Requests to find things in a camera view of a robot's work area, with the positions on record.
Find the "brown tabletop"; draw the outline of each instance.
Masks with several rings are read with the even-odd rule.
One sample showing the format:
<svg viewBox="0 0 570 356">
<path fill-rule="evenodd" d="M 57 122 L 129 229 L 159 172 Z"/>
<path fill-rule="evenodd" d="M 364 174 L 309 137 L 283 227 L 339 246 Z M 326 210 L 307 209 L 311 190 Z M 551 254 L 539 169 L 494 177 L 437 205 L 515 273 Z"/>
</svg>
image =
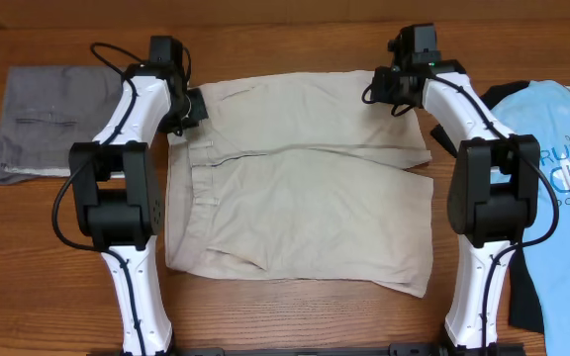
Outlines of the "brown tabletop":
<svg viewBox="0 0 570 356">
<path fill-rule="evenodd" d="M 388 65 L 386 42 L 410 23 L 247 26 L 149 30 L 0 31 L 0 110 L 11 65 L 98 65 L 88 46 L 108 42 L 146 55 L 148 37 L 174 35 L 190 47 L 191 84 L 294 71 L 347 71 Z M 570 21 L 437 24 L 444 58 L 467 69 L 477 92 L 521 79 L 570 84 Z M 109 55 L 118 64 L 128 60 Z M 168 270 L 158 245 L 162 298 L 182 347 L 227 349 L 363 347 L 435 340 L 450 308 L 458 258 L 446 217 L 453 159 L 430 138 L 434 119 L 418 111 L 432 163 L 412 171 L 434 178 L 434 267 L 426 297 L 347 281 L 215 281 Z M 153 146 L 165 182 L 165 139 Z M 61 179 L 0 186 L 0 355 L 83 355 L 117 349 L 122 325 L 100 256 L 60 244 L 49 220 Z M 71 195 L 61 226 L 78 232 Z M 543 355 L 541 335 L 507 325 L 509 282 L 499 340 Z"/>
</svg>

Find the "cable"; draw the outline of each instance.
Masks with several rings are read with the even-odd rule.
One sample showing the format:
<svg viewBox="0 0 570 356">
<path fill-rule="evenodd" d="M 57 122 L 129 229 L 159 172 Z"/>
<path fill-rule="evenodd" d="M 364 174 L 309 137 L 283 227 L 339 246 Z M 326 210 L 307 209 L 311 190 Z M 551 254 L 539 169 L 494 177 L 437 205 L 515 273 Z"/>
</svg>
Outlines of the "cable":
<svg viewBox="0 0 570 356">
<path fill-rule="evenodd" d="M 548 231 L 543 236 L 541 236 L 535 240 L 532 240 L 529 242 L 521 242 L 519 244 L 510 246 L 510 247 L 504 249 L 503 251 L 501 251 L 500 253 L 498 253 L 492 259 L 492 264 L 490 265 L 490 270 L 487 274 L 487 279 L 485 281 L 485 290 L 483 292 L 483 305 L 482 305 L 482 311 L 481 311 L 481 321 L 482 321 L 481 350 L 482 350 L 483 356 L 485 356 L 485 355 L 487 355 L 487 304 L 488 304 L 488 297 L 489 297 L 489 293 L 490 293 L 490 285 L 492 284 L 492 279 L 494 278 L 494 272 L 496 271 L 496 266 L 500 265 L 501 258 L 503 258 L 503 256 L 505 256 L 506 254 L 512 252 L 515 249 L 519 249 L 520 251 L 522 251 L 523 248 L 534 246 L 534 245 L 537 245 L 539 243 L 542 243 L 542 242 L 546 241 L 553 234 L 553 232 L 555 232 L 555 230 L 557 229 L 557 226 L 558 226 L 558 221 L 560 219 L 560 209 L 558 207 L 558 200 L 557 200 L 557 197 L 555 196 L 555 192 L 551 188 L 551 185 L 550 185 L 549 181 L 546 179 L 546 176 L 544 175 L 544 173 L 542 173 L 542 171 L 535 164 L 533 164 L 526 156 L 522 155 L 519 148 L 516 147 L 513 143 L 511 143 L 501 132 L 499 132 L 494 127 L 494 123 L 491 122 L 487 118 L 487 116 L 485 115 L 485 113 L 483 112 L 483 110 L 481 109 L 479 104 L 476 102 L 476 100 L 474 100 L 474 98 L 470 94 L 468 94 L 463 89 L 462 86 L 456 85 L 456 84 L 450 82 L 449 80 L 440 78 L 436 75 L 428 75 L 428 74 L 423 74 L 423 73 L 407 73 L 407 72 L 393 72 L 392 75 L 399 76 L 399 77 L 416 77 L 416 78 L 421 78 L 421 79 L 429 79 L 429 80 L 437 81 L 437 82 L 443 83 L 443 84 L 451 87 L 452 89 L 456 90 L 457 92 L 461 93 L 461 95 L 463 95 L 467 99 L 467 101 L 470 102 L 470 104 L 472 105 L 474 110 L 476 110 L 476 112 L 481 117 L 481 120 L 483 121 L 483 123 L 485 124 L 487 129 L 492 134 L 494 134 L 496 137 L 498 137 L 501 141 L 503 141 L 510 148 L 510 150 L 512 152 L 516 153 L 518 155 L 518 157 L 521 158 L 522 162 L 524 162 L 527 166 L 529 166 L 529 168 L 531 168 L 531 170 L 533 170 L 533 172 L 535 172 L 535 174 L 537 174 L 538 179 L 542 182 L 542 185 L 544 186 L 544 188 L 546 188 L 546 191 L 549 194 L 549 198 L 551 200 L 551 206 L 553 208 L 553 219 L 551 221 L 551 226 L 549 227 Z M 369 85 L 369 87 L 367 87 L 364 90 L 364 93 L 362 93 L 362 101 L 366 104 L 370 104 L 373 102 L 373 101 L 367 100 L 365 98 L 366 93 L 369 92 L 370 90 L 371 90 L 371 86 Z"/>
<path fill-rule="evenodd" d="M 125 111 L 122 118 L 120 119 L 120 121 L 116 125 L 116 128 L 114 129 L 114 131 L 109 135 L 109 137 L 107 137 L 107 139 L 105 139 L 100 144 L 101 146 L 106 146 L 106 145 L 110 144 L 120 134 L 120 131 L 122 130 L 123 126 L 125 125 L 125 122 L 129 118 L 129 115 L 131 114 L 132 110 L 134 109 L 134 106 L 136 105 L 136 98 L 138 97 L 138 91 L 136 90 L 136 86 L 134 85 L 134 82 L 130 78 L 125 78 L 125 73 L 120 68 L 118 68 L 117 66 L 112 64 L 109 60 L 105 59 L 102 55 L 100 55 L 96 51 L 97 46 L 107 47 L 107 48 L 116 50 L 120 53 L 128 55 L 129 57 L 133 58 L 134 60 L 136 60 L 139 63 L 143 63 L 143 61 L 140 58 L 138 58 L 137 56 L 135 56 L 134 54 L 126 51 L 125 49 L 122 49 L 122 48 L 117 47 L 117 46 L 112 45 L 112 44 L 94 43 L 89 47 L 89 49 L 94 54 L 94 56 L 96 56 L 96 58 L 98 58 L 100 61 L 105 63 L 108 67 L 113 69 L 115 72 L 120 74 L 121 79 L 127 81 L 127 83 L 129 84 L 129 86 L 131 87 L 131 90 L 132 90 L 131 101 L 129 102 L 129 107 L 127 107 L 127 110 Z M 92 161 L 92 157 L 89 157 L 87 160 L 85 160 L 80 166 L 78 166 L 78 168 L 76 168 L 73 172 L 71 172 L 71 174 L 69 175 L 69 177 L 67 178 L 65 183 L 63 183 L 62 187 L 60 187 L 60 190 L 58 191 L 58 194 L 56 194 L 56 198 L 54 199 L 54 204 L 53 204 L 52 209 L 51 209 L 51 225 L 52 225 L 52 228 L 54 230 L 54 233 L 56 234 L 56 237 L 58 237 L 58 239 L 62 243 L 64 243 L 65 245 L 72 247 L 72 248 L 75 248 L 75 249 L 84 250 L 84 251 L 107 253 L 107 254 L 113 256 L 114 258 L 116 258 L 116 260 L 120 264 L 120 268 L 125 272 L 125 279 L 127 281 L 127 289 L 129 290 L 129 302 L 131 305 L 132 317 L 134 320 L 134 329 L 136 330 L 136 333 L 138 334 L 138 341 L 140 343 L 140 351 L 142 353 L 142 356 L 145 356 L 146 350 L 145 350 L 145 346 L 144 346 L 144 336 L 143 336 L 142 329 L 140 328 L 140 319 L 138 318 L 138 311 L 136 310 L 136 298 L 135 298 L 135 293 L 134 293 L 134 285 L 133 285 L 133 281 L 131 279 L 131 274 L 129 273 L 129 267 L 127 265 L 129 263 L 129 261 L 125 261 L 118 253 L 116 253 L 110 249 L 100 250 L 100 249 L 95 248 L 94 246 L 88 246 L 88 245 L 83 245 L 83 244 L 79 244 L 76 242 L 72 242 L 71 240 L 69 240 L 65 237 L 65 235 L 60 230 L 60 227 L 58 226 L 58 209 L 60 207 L 60 202 L 62 201 L 63 197 L 65 196 L 65 193 L 67 192 L 67 189 L 69 188 L 69 186 L 71 186 L 71 184 L 72 184 L 73 180 L 76 178 L 76 176 L 88 164 L 90 164 L 91 161 Z"/>
</svg>

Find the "black fabric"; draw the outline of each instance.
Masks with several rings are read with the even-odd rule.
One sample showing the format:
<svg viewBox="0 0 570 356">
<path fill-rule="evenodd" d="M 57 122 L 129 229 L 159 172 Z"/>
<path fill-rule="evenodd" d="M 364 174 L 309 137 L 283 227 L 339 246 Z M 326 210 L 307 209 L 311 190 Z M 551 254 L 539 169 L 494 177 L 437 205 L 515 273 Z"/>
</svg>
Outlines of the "black fabric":
<svg viewBox="0 0 570 356">
<path fill-rule="evenodd" d="M 504 85 L 491 87 L 481 100 L 488 109 L 492 110 L 507 96 L 529 86 L 528 81 L 518 81 Z M 512 296 L 510 300 L 510 325 L 544 333 L 544 322 L 542 321 L 542 308 L 538 299 L 535 286 L 526 268 L 524 254 L 515 251 L 510 262 L 510 285 Z"/>
</svg>

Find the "light blue shirt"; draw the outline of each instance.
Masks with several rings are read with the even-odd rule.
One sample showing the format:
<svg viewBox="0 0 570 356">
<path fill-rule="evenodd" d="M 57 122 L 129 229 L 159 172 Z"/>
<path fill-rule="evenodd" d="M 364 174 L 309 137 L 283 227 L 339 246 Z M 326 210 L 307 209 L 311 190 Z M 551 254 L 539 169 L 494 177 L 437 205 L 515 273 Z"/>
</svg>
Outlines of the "light blue shirt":
<svg viewBox="0 0 570 356">
<path fill-rule="evenodd" d="M 553 81 L 531 82 L 492 113 L 517 134 L 533 134 L 540 142 L 540 168 L 559 200 L 557 230 L 547 241 L 526 248 L 524 257 L 542 306 L 547 355 L 570 355 L 570 91 Z M 553 217 L 539 184 L 537 218 L 524 241 L 544 235 Z"/>
</svg>

